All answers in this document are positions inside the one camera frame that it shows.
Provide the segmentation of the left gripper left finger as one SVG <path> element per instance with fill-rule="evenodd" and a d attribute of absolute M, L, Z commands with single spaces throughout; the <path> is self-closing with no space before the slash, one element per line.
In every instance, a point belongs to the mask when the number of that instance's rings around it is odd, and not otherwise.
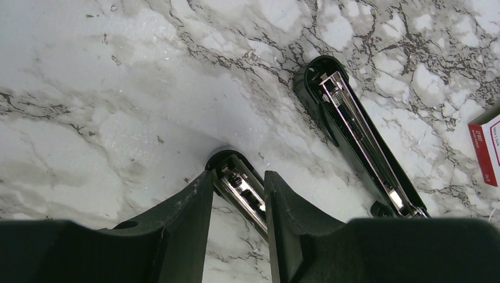
<path fill-rule="evenodd" d="M 201 282 L 213 200 L 205 171 L 112 229 L 1 221 L 2 282 Z"/>

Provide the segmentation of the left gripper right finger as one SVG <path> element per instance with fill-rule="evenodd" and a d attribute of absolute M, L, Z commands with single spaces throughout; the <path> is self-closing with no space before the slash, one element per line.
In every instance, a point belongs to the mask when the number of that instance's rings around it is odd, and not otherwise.
<path fill-rule="evenodd" d="M 466 218 L 343 223 L 264 178 L 274 282 L 498 282 L 499 231 Z"/>

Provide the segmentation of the beige black stapler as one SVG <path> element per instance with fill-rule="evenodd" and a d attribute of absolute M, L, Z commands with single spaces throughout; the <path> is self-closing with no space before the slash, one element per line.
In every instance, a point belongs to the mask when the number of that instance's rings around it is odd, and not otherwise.
<path fill-rule="evenodd" d="M 363 173 L 365 187 L 376 196 L 372 216 L 428 218 L 426 205 L 348 79 L 339 60 L 321 55 L 297 72 L 294 93 L 329 141 Z M 213 174 L 215 192 L 267 239 L 264 180 L 248 159 L 221 147 L 210 154 L 205 169 Z"/>

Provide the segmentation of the red white staple box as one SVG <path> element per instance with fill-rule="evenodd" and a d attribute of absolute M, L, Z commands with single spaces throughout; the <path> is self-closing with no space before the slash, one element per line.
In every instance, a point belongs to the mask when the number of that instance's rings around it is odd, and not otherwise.
<path fill-rule="evenodd" d="M 499 103 L 468 123 L 483 181 L 499 186 Z"/>

